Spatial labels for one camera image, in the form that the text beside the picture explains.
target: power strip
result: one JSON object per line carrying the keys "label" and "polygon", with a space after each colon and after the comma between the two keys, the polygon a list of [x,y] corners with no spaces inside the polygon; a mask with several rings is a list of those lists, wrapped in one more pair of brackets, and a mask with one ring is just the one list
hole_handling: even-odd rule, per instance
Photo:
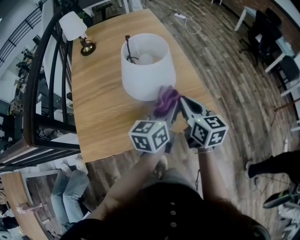
{"label": "power strip", "polygon": [[186,19],[187,17],[185,17],[184,15],[180,14],[180,13],[175,13],[174,14],[175,17],[181,18],[181,19]]}

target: railing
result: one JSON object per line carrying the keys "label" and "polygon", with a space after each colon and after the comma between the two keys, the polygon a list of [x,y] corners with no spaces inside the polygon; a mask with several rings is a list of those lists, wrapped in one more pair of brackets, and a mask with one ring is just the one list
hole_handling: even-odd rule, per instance
{"label": "railing", "polygon": [[[59,19],[62,17],[62,13],[68,12],[67,9],[71,8],[71,2],[63,2],[64,6],[59,6],[54,13],[51,21],[49,22],[42,39],[35,52],[35,57],[32,60],[31,69],[28,76],[24,103],[24,138],[26,143],[34,147],[47,147],[53,149],[68,149],[79,150],[78,144],[52,142],[44,139],[40,139],[37,134],[37,130],[40,127],[51,128],[60,130],[64,133],[76,133],[76,128],[73,125],[68,124],[67,118],[67,104],[66,104],[66,75],[67,75],[67,62],[68,62],[68,48],[69,41],[64,42],[62,38],[62,31],[57,27]],[[49,42],[51,35],[55,32],[58,36],[56,46],[53,55],[50,82],[49,82],[49,116],[41,116],[36,113],[36,101],[38,91],[39,72],[43,64],[43,57]],[[62,81],[61,81],[61,101],[62,101],[62,115],[63,122],[54,119],[54,77],[56,61],[58,56],[59,47],[63,46],[63,58],[62,58]]]}
{"label": "railing", "polygon": [[5,62],[11,51],[17,47],[21,39],[41,21],[42,11],[41,6],[36,8],[26,19],[16,28],[10,35],[0,50],[0,67]]}
{"label": "railing", "polygon": [[[62,37],[62,30],[59,25],[59,19],[69,11],[73,2],[66,0],[62,2],[61,6],[56,8],[56,11],[50,20],[44,34],[37,46],[34,58],[32,60],[30,72],[28,75],[24,111],[23,111],[23,136],[24,138],[14,144],[0,155],[0,172],[12,171],[18,168],[33,166],[44,162],[52,161],[58,158],[64,158],[80,152],[78,144],[70,144],[64,142],[49,141],[39,136],[39,129],[54,129],[61,133],[76,133],[76,127],[69,124],[67,104],[66,104],[66,81],[71,81],[71,71],[68,66],[68,53],[72,42],[64,41]],[[48,46],[50,37],[56,39],[56,46],[54,49],[52,67],[49,79],[48,92],[48,115],[39,115],[36,113],[37,92],[40,78],[40,71],[43,64],[43,58]],[[60,58],[62,62],[62,76],[61,76],[61,109],[63,121],[54,119],[54,81],[56,62],[60,51]]]}

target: sneaker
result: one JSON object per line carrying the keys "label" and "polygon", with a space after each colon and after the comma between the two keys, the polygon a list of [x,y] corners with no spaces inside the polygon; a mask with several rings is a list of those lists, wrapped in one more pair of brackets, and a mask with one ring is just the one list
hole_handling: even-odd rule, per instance
{"label": "sneaker", "polygon": [[71,175],[72,175],[72,170],[70,169],[70,167],[69,167],[67,164],[61,163],[61,164],[60,164],[60,169],[61,169],[61,171],[62,171],[68,178],[71,177]]}
{"label": "sneaker", "polygon": [[249,167],[251,166],[253,164],[253,162],[252,161],[248,161],[247,163],[246,163],[246,170],[245,170],[245,176],[246,176],[246,178],[248,178],[248,179],[250,179],[250,177],[249,177]]}
{"label": "sneaker", "polygon": [[161,159],[159,160],[158,164],[156,165],[154,169],[154,173],[157,175],[157,177],[160,179],[164,173],[168,169],[168,160],[165,155],[162,155]]}
{"label": "sneaker", "polygon": [[88,175],[89,171],[86,168],[85,163],[83,162],[81,154],[77,155],[77,158],[75,159],[75,164],[76,164],[77,170],[83,172],[85,175]]}

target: small lamp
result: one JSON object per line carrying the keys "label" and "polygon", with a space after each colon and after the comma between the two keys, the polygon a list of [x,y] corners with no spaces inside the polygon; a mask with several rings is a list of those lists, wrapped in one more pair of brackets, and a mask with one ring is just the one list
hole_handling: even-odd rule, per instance
{"label": "small lamp", "polygon": [[126,36],[121,49],[121,70],[125,91],[141,101],[154,101],[161,86],[176,84],[169,45],[155,34]]}
{"label": "small lamp", "polygon": [[85,34],[88,27],[74,11],[69,12],[60,19],[60,26],[68,41],[73,41],[76,38],[80,39],[82,46],[80,53],[83,56],[88,56],[95,51],[96,43],[87,40]]}

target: jeans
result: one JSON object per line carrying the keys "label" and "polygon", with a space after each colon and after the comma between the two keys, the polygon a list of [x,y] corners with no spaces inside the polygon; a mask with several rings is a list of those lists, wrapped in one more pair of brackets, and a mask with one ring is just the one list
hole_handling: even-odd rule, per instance
{"label": "jeans", "polygon": [[51,202],[58,222],[69,229],[72,224],[77,223],[83,218],[78,199],[84,193],[90,180],[83,172],[75,170],[72,176],[68,178],[60,172],[56,178],[53,191],[51,193]]}
{"label": "jeans", "polygon": [[300,183],[300,150],[284,152],[249,167],[249,177],[265,173],[286,173],[295,184]]}

